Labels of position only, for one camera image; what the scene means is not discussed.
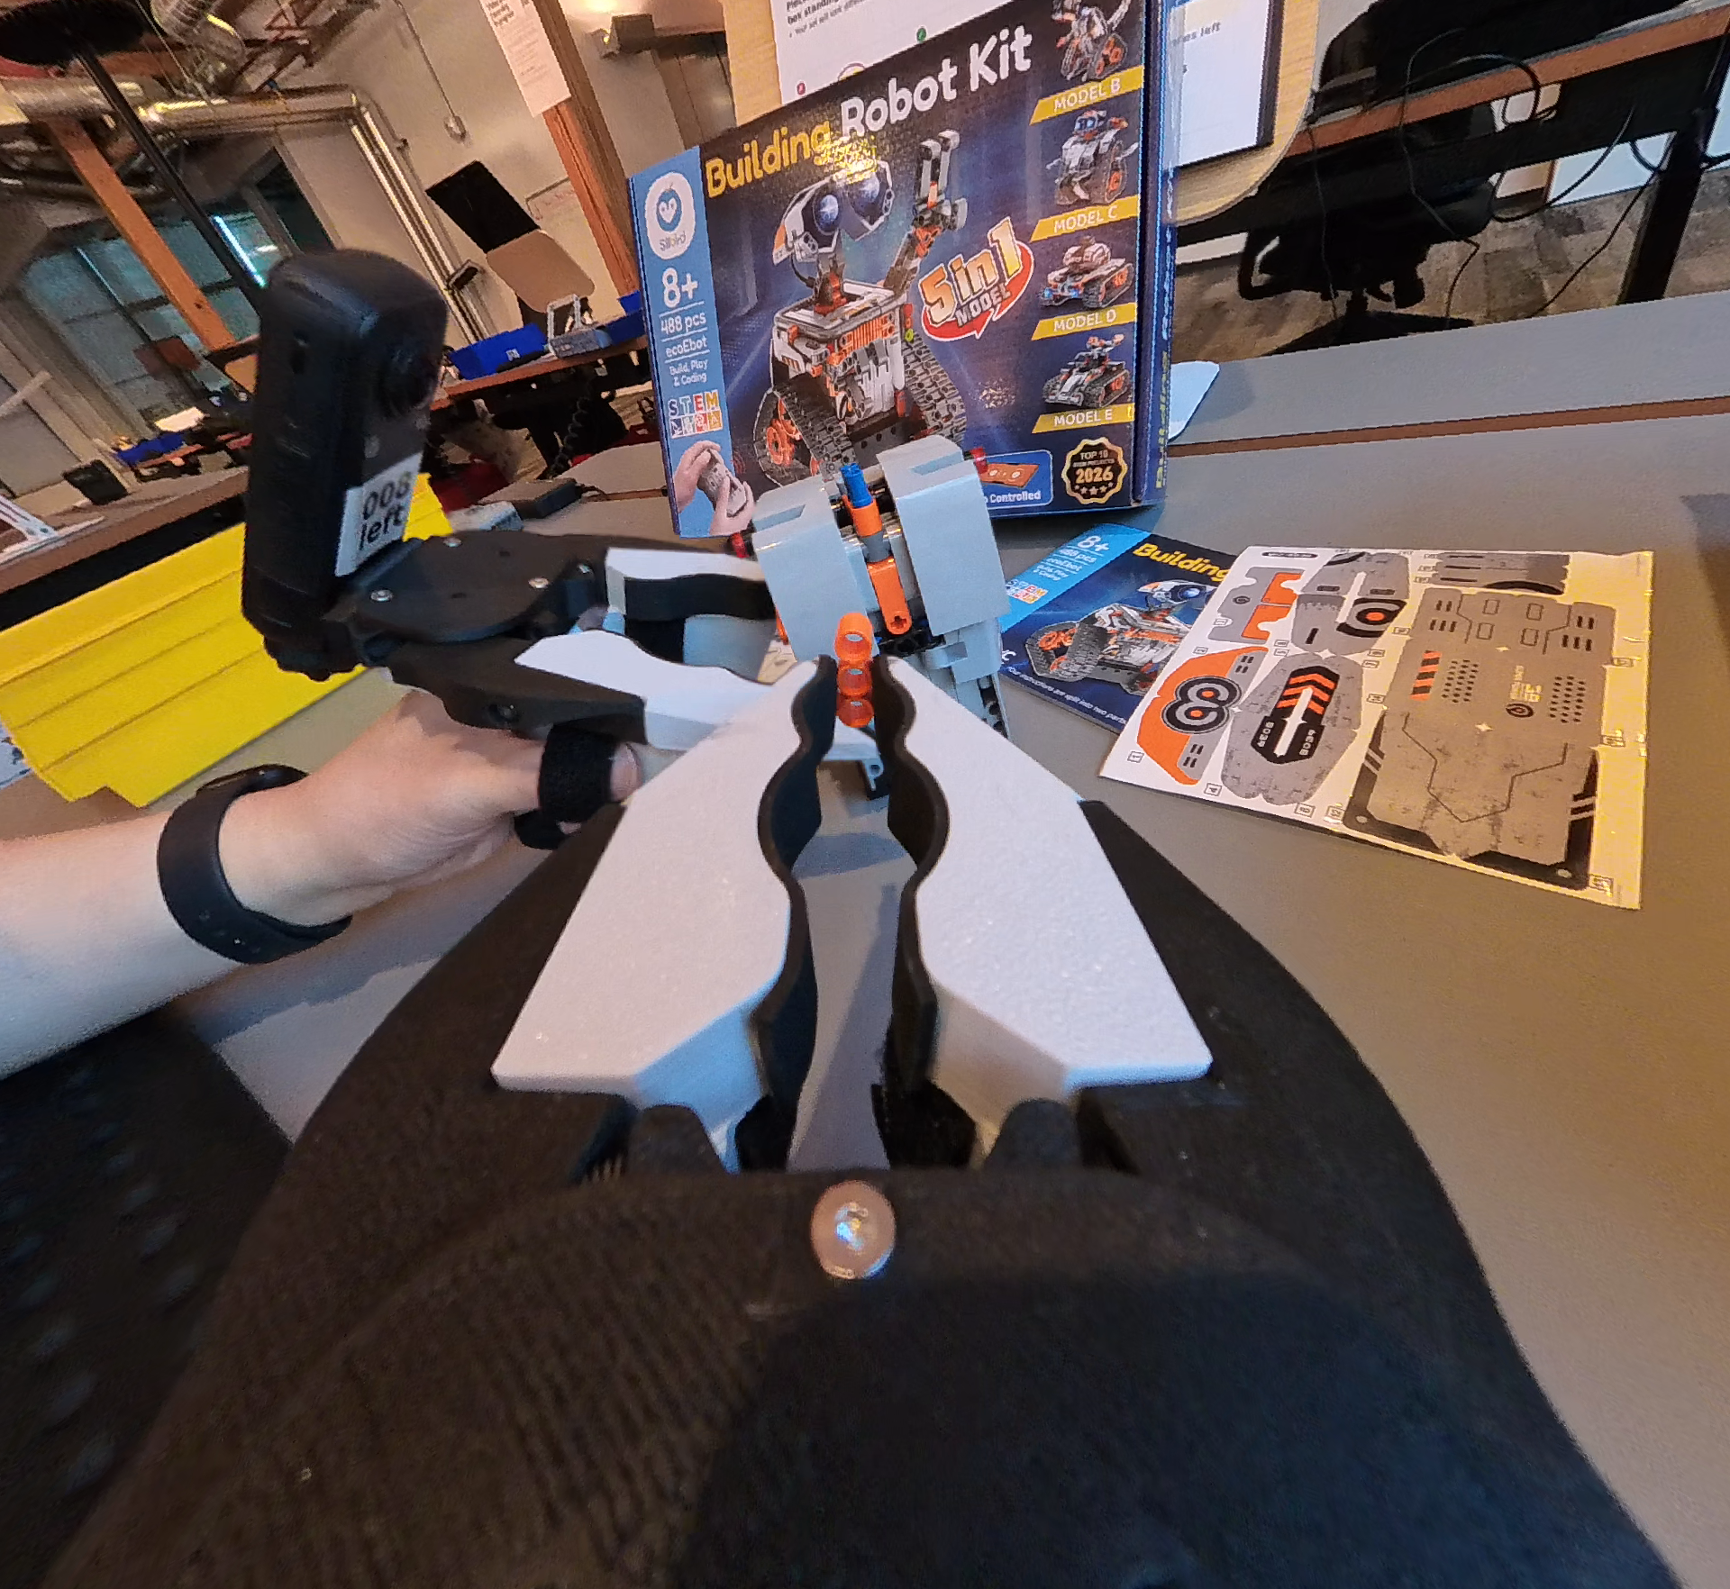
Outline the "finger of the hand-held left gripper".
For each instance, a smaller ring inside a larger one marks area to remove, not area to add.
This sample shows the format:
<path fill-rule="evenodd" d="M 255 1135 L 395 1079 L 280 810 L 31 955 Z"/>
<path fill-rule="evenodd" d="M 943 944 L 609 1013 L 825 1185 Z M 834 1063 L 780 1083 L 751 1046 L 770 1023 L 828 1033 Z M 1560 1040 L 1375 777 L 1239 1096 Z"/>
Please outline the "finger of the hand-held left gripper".
<path fill-rule="evenodd" d="M 774 684 L 727 668 L 683 667 L 637 649 L 622 633 L 580 632 L 535 641 L 520 668 L 555 681 L 586 681 L 642 702 L 642 724 L 626 736 L 660 755 L 688 755 L 699 769 L 774 769 L 800 753 L 794 702 L 818 663 L 788 663 Z"/>
<path fill-rule="evenodd" d="M 613 544 L 603 557 L 609 615 L 626 624 L 671 624 L 686 618 L 774 623 L 775 604 L 762 568 L 688 544 Z"/>

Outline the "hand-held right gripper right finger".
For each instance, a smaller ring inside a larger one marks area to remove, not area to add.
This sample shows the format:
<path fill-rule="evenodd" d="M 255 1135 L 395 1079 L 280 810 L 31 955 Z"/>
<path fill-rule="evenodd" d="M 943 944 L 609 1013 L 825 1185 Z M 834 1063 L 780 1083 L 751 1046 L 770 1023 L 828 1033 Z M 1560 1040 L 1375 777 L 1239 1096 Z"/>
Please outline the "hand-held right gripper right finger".
<path fill-rule="evenodd" d="M 878 1073 L 887 1146 L 973 1146 L 1021 1102 L 1186 1083 L 1209 1052 L 1107 856 L 1113 814 L 878 662 L 899 896 Z"/>

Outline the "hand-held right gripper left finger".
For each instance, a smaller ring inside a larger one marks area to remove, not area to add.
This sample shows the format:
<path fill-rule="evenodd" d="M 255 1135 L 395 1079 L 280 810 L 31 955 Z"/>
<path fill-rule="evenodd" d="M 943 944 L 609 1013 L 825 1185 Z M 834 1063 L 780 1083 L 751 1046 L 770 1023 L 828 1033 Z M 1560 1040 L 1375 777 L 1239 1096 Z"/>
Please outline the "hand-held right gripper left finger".
<path fill-rule="evenodd" d="M 690 1109 L 783 1169 L 813 1059 L 809 910 L 828 660 L 795 663 L 634 796 L 494 1063 L 510 1090 Z"/>

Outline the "grey toy robot model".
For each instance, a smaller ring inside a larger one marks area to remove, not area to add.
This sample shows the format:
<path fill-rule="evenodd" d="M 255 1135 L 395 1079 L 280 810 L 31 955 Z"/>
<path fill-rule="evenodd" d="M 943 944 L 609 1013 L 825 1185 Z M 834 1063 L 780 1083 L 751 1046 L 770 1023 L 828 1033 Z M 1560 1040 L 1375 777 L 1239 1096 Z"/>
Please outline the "grey toy robot model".
<path fill-rule="evenodd" d="M 1005 735 L 998 691 L 1005 581 L 973 461 L 922 435 L 758 497 L 751 548 L 794 660 L 833 650 L 840 621 L 863 613 L 874 649 Z"/>

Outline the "grey desk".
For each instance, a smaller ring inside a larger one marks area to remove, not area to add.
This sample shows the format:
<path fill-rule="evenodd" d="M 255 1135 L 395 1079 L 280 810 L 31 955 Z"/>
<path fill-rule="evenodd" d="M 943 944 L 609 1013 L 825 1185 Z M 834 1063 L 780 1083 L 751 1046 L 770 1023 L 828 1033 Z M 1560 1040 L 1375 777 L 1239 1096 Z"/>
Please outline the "grey desk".
<path fill-rule="evenodd" d="M 1355 1048 L 1117 818 L 1194 1083 L 834 1183 L 484 1083 L 637 781 L 361 1048 L 45 1585 L 1674 1585 Z"/>
<path fill-rule="evenodd" d="M 1226 364 L 1169 456 L 1728 409 L 1728 294 Z"/>

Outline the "wooden top desk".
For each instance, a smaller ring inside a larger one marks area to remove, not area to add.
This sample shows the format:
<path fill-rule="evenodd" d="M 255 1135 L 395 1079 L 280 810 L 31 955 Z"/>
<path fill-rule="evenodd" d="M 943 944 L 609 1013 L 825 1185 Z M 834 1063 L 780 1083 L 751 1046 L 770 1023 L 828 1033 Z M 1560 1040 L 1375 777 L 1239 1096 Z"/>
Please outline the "wooden top desk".
<path fill-rule="evenodd" d="M 1251 232 L 1489 179 L 1494 205 L 1487 229 L 1429 250 L 1452 245 L 1475 254 L 1491 227 L 1583 194 L 1593 170 L 1628 151 L 1640 175 L 1611 232 L 1625 232 L 1630 216 L 1637 225 L 1617 300 L 1653 302 L 1668 294 L 1698 183 L 1713 164 L 1709 141 L 1726 108 L 1726 18 L 1726 0 L 1703 0 L 1532 62 L 1481 66 L 1454 83 L 1375 102 L 1340 125 L 1306 129 L 1260 187 L 1258 214 L 1243 225 Z M 1345 337 L 1388 329 L 1390 319 L 1371 305 L 1394 305 L 1341 298 L 1348 300 L 1340 323 Z"/>

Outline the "person's left hand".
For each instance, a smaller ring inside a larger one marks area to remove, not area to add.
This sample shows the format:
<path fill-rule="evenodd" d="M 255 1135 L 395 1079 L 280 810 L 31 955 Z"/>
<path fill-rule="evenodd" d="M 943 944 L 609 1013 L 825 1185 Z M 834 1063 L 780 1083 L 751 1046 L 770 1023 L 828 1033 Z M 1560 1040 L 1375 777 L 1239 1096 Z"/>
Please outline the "person's left hand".
<path fill-rule="evenodd" d="M 296 929 L 468 870 L 538 807 L 545 742 L 408 693 L 314 774 L 241 796 L 217 850 L 238 902 Z"/>

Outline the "blue cover booklet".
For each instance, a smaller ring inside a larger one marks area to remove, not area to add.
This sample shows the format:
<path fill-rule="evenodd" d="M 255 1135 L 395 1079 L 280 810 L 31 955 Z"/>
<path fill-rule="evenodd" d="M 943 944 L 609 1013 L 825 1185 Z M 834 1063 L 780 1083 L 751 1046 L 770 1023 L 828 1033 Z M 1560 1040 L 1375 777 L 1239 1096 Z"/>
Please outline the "blue cover booklet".
<path fill-rule="evenodd" d="M 1005 582 L 1002 675 L 1116 735 L 1232 564 L 1126 524 L 1090 529 Z"/>

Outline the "yellow plastic bin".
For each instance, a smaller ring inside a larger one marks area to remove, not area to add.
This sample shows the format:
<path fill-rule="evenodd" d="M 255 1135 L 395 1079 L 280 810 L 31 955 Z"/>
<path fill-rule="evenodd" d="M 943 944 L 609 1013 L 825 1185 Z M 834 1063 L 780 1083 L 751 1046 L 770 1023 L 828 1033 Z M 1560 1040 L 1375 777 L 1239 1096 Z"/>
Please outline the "yellow plastic bin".
<path fill-rule="evenodd" d="M 53 793 L 146 807 L 353 684 L 280 671 L 223 529 L 1 633 L 5 736 Z"/>

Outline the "robot kit box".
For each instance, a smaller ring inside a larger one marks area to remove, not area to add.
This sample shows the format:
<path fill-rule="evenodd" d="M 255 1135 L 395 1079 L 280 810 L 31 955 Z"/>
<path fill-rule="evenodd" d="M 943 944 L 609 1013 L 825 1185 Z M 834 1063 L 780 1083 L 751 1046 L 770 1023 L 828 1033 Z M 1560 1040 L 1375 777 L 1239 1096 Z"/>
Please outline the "robot kit box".
<path fill-rule="evenodd" d="M 1167 483 L 1172 0 L 1005 0 L 628 182 L 671 521 L 922 435 L 998 520 Z"/>

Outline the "white paper notice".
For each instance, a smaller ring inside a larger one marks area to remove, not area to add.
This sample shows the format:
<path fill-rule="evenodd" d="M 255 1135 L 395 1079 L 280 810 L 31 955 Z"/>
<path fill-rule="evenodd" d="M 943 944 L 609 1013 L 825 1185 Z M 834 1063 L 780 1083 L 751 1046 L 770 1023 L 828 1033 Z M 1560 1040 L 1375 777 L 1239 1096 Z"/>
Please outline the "white paper notice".
<path fill-rule="evenodd" d="M 557 50 L 532 0 L 477 0 L 531 113 L 541 117 L 572 97 Z"/>

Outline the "black wristband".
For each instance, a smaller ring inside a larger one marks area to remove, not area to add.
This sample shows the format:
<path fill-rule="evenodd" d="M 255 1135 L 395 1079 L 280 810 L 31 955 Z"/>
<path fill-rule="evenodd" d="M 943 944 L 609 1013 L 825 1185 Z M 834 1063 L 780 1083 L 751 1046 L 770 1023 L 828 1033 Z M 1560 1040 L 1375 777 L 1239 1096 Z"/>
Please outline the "black wristband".
<path fill-rule="evenodd" d="M 221 827 L 234 803 L 286 789 L 306 774 L 291 764 L 255 764 L 204 783 L 165 822 L 158 883 L 169 917 L 202 949 L 237 964 L 267 964 L 341 936 L 351 917 L 298 926 L 250 910 L 231 892 L 221 864 Z"/>

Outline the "black pole with disc top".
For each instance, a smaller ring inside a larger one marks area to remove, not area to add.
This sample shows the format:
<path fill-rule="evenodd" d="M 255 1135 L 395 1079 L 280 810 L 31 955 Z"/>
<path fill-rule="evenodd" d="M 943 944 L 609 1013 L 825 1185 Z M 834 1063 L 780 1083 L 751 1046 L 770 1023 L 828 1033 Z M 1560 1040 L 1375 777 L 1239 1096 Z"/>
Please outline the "black pole with disc top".
<path fill-rule="evenodd" d="M 167 158 L 167 151 L 156 143 L 148 122 L 102 63 L 105 55 L 135 48 L 139 38 L 142 16 L 123 0 L 33 0 L 11 6 L 1 16 L 5 60 L 23 66 L 78 63 L 101 95 L 101 111 L 116 118 L 133 141 L 162 190 L 181 207 L 187 221 L 204 239 L 237 294 L 250 306 L 258 306 L 260 287 L 248 261 L 237 254 L 230 239 L 202 207 L 176 164 Z M 85 125 L 67 117 L 51 117 L 45 125 L 78 182 L 200 340 L 205 359 L 221 369 L 238 389 L 252 395 L 258 377 L 258 343 L 255 340 L 237 340 L 230 334 L 217 306 L 202 292 L 200 280 L 187 271 L 172 247 L 162 239 Z"/>

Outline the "sticker sheet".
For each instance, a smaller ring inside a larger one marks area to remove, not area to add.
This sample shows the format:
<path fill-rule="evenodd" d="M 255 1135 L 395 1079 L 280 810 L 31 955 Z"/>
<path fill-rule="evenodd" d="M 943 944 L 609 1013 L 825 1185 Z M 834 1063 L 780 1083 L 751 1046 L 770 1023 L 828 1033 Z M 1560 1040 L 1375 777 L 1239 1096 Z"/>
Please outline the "sticker sheet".
<path fill-rule="evenodd" d="M 1249 546 L 1100 776 L 1635 910 L 1651 553 Z"/>

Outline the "black office chair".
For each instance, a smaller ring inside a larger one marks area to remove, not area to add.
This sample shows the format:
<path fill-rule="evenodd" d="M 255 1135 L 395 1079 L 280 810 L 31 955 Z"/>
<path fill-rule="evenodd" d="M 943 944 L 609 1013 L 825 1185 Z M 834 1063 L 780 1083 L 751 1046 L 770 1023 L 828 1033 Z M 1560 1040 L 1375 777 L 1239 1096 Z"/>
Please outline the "black office chair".
<path fill-rule="evenodd" d="M 1236 263 L 1246 300 L 1309 292 L 1319 298 L 1379 298 L 1407 308 L 1422 300 L 1420 263 L 1446 241 L 1487 229 L 1494 205 L 1489 179 L 1452 182 L 1334 214 L 1322 213 L 1247 232 Z"/>

